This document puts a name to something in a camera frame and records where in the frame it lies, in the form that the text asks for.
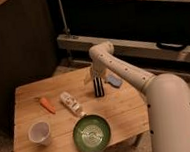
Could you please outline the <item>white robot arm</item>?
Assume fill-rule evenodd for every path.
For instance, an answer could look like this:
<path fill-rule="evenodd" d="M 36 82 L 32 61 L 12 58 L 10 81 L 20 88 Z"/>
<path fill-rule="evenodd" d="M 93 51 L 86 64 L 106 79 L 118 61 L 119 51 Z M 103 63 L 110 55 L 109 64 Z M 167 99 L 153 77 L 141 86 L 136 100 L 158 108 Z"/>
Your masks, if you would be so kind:
<path fill-rule="evenodd" d="M 93 45 L 88 82 L 110 69 L 146 97 L 152 152 L 190 152 L 190 87 L 180 76 L 155 75 L 113 56 L 110 41 Z"/>

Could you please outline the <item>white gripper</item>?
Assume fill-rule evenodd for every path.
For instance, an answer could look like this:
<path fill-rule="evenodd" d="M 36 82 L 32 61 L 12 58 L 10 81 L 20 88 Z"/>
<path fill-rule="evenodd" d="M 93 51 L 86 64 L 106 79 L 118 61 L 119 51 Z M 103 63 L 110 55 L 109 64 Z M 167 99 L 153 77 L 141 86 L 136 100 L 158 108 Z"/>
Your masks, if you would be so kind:
<path fill-rule="evenodd" d="M 106 74 L 105 67 L 99 66 L 96 63 L 92 63 L 90 70 L 86 72 L 84 84 L 91 82 L 93 77 L 101 77 L 103 83 L 107 84 L 107 79 L 105 74 Z"/>

